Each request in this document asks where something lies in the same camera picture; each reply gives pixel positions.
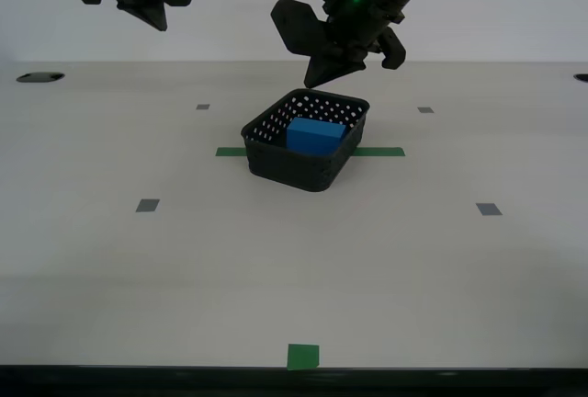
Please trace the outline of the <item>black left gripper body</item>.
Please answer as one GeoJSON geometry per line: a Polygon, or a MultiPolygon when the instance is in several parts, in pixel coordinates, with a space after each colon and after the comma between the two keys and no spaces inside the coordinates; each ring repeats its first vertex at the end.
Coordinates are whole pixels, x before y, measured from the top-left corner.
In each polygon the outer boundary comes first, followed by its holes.
{"type": "Polygon", "coordinates": [[[345,46],[367,47],[390,24],[404,19],[397,0],[323,0],[329,30],[345,46]]]}

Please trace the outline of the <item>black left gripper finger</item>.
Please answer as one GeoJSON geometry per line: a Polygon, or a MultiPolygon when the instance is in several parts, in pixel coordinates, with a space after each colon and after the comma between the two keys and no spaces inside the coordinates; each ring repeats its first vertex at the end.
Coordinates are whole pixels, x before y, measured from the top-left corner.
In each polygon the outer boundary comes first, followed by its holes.
{"type": "Polygon", "coordinates": [[[330,82],[365,70],[365,59],[370,52],[384,56],[381,64],[384,69],[396,70],[406,60],[406,50],[401,41],[391,28],[385,28],[367,47],[352,43],[344,48],[332,48],[322,60],[323,81],[330,82]]]}
{"type": "Polygon", "coordinates": [[[334,57],[324,23],[310,5],[295,0],[278,0],[271,18],[287,50],[309,58],[303,84],[315,88],[341,76],[341,63],[334,57]]]}

